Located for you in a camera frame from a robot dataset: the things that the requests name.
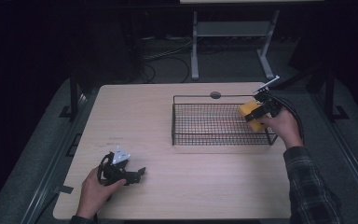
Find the white metal frame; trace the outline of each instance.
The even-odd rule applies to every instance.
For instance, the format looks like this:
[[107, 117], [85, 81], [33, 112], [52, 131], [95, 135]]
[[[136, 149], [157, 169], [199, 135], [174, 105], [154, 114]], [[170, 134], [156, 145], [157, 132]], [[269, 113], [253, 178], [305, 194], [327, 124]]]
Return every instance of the white metal frame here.
[[197, 41], [199, 36], [264, 36], [266, 42], [257, 50], [257, 56], [263, 66], [268, 79], [273, 79], [267, 51], [275, 30], [280, 10], [275, 10], [270, 21], [198, 21], [197, 11], [193, 20], [193, 50], [191, 51], [191, 77], [193, 80], [200, 78], [199, 62], [197, 58]]

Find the human hand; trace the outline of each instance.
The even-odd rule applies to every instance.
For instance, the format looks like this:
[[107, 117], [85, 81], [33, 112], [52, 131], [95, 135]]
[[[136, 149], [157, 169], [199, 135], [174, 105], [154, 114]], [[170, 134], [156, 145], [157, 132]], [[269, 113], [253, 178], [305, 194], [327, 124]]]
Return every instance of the human hand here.
[[101, 185], [98, 181], [97, 174], [98, 167], [92, 169], [83, 181], [80, 201], [76, 212], [78, 217], [92, 219], [110, 195], [126, 184], [126, 180], [121, 179], [109, 186]]
[[293, 115], [283, 107], [275, 118], [261, 118], [258, 120], [269, 126], [283, 140], [286, 148], [289, 147], [302, 147], [303, 141], [301, 140], [298, 125]]

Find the plaid shirt sleeve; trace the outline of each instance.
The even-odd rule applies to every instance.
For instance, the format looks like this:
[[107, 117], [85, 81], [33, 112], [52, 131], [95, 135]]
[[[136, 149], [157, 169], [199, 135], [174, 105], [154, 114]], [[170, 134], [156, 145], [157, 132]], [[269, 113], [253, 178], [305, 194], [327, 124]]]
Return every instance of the plaid shirt sleeve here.
[[340, 201], [319, 174], [304, 147], [291, 147], [283, 153], [290, 181], [290, 223], [343, 223]]

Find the black wire basket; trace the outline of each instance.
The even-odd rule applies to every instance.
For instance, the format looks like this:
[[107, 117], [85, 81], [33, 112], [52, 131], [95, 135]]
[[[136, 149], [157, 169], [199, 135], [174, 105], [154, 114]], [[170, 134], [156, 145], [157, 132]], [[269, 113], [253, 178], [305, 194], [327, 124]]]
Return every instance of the black wire basket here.
[[[229, 95], [220, 97], [250, 97]], [[178, 104], [177, 98], [205, 99], [208, 95], [175, 95], [172, 104], [172, 145], [179, 146], [226, 146], [272, 145], [277, 135], [267, 128], [255, 133], [238, 112], [242, 104]]]

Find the yellow sponge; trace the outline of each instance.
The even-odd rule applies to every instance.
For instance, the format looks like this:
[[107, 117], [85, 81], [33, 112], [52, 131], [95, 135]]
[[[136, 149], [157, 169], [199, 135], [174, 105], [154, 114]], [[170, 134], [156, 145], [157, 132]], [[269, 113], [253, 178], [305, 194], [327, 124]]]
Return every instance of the yellow sponge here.
[[[249, 103], [246, 103], [244, 105], [240, 105], [240, 108], [238, 108], [238, 111], [240, 112], [241, 116], [245, 117], [246, 115], [252, 113], [252, 111], [256, 108], [258, 108], [260, 105], [258, 105], [255, 101], [251, 101]], [[267, 128], [266, 125], [261, 124], [255, 119], [252, 119], [248, 122], [249, 126], [251, 126], [252, 130], [255, 133], [258, 133], [260, 131], [263, 131]]]

